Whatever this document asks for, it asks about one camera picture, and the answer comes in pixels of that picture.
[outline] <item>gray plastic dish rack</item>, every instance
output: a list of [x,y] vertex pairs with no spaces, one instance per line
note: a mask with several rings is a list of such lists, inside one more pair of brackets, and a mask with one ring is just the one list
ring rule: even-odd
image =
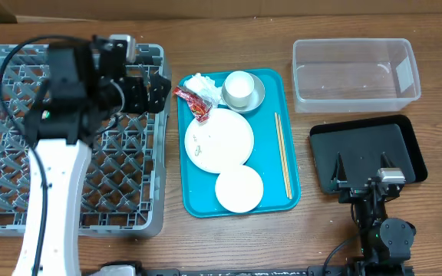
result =
[[[0,45],[0,66],[14,47]],[[49,75],[46,49],[47,45],[29,45],[12,58],[6,69],[5,102],[19,123]],[[149,80],[149,74],[159,71],[171,80],[161,46],[137,44],[136,54],[136,64],[127,65],[129,75]],[[151,237],[161,231],[170,98],[171,94],[161,113],[121,115],[125,118],[116,129],[97,138],[81,199],[80,235]],[[0,236],[25,233],[30,187],[26,153],[27,146],[0,110]]]

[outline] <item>white bowl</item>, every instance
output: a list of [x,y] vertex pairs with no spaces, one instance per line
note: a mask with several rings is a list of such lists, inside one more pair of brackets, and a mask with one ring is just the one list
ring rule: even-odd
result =
[[245,107],[249,103],[255,84],[249,73],[234,71],[228,75],[223,86],[226,89],[229,102],[234,107]]
[[225,86],[221,89],[221,97],[223,98],[226,105],[237,113],[244,114],[255,110],[259,107],[264,99],[266,98],[266,88],[264,87],[264,83],[254,74],[250,74],[253,79],[254,88],[253,92],[250,94],[248,103],[244,107],[235,107],[231,102],[231,98],[226,91]]

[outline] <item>metal saucer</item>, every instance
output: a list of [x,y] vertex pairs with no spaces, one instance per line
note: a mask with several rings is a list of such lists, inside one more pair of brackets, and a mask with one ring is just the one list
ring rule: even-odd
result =
[[226,88],[223,84],[223,88],[221,89],[221,97],[226,103],[226,106],[230,108],[230,110],[233,110],[240,114],[248,113],[254,111],[264,101],[264,98],[266,97],[266,88],[264,87],[264,84],[256,75],[250,74],[250,76],[252,76],[253,78],[254,88],[252,94],[250,95],[249,103],[244,107],[234,107],[229,102],[229,97],[227,97],[228,91],[226,91]]

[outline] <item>red snack wrapper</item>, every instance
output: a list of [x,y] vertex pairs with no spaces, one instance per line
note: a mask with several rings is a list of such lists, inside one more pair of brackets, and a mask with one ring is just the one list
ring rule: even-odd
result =
[[199,123],[202,123],[209,118],[209,112],[211,111],[211,108],[213,108],[213,105],[208,100],[204,100],[202,97],[185,87],[176,87],[173,90],[173,93],[186,100],[190,111],[192,111],[193,116],[199,121]]

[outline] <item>black tray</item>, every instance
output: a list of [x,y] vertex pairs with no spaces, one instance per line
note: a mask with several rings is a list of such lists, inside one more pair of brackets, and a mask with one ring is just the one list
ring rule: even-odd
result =
[[381,167],[381,154],[401,168],[407,183],[422,182],[427,168],[409,119],[394,115],[312,127],[310,144],[324,193],[336,193],[331,184],[338,153],[349,182],[366,182]]

